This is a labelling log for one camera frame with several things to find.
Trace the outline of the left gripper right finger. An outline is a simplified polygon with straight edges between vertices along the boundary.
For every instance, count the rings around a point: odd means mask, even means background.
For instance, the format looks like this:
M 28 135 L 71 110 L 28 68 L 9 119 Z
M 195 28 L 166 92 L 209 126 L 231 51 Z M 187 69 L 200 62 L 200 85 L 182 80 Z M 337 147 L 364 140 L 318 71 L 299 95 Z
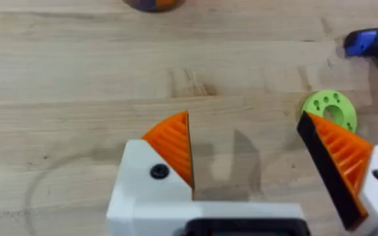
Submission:
M 297 125 L 347 235 L 378 235 L 378 145 L 303 112 Z

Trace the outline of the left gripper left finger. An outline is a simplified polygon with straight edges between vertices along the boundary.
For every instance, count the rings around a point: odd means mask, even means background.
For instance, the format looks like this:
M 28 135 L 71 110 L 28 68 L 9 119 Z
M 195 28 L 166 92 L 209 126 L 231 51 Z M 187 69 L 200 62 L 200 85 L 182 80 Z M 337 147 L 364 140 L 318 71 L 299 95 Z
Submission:
M 106 220 L 112 235 L 179 235 L 190 219 L 194 174 L 188 112 L 172 115 L 123 152 Z

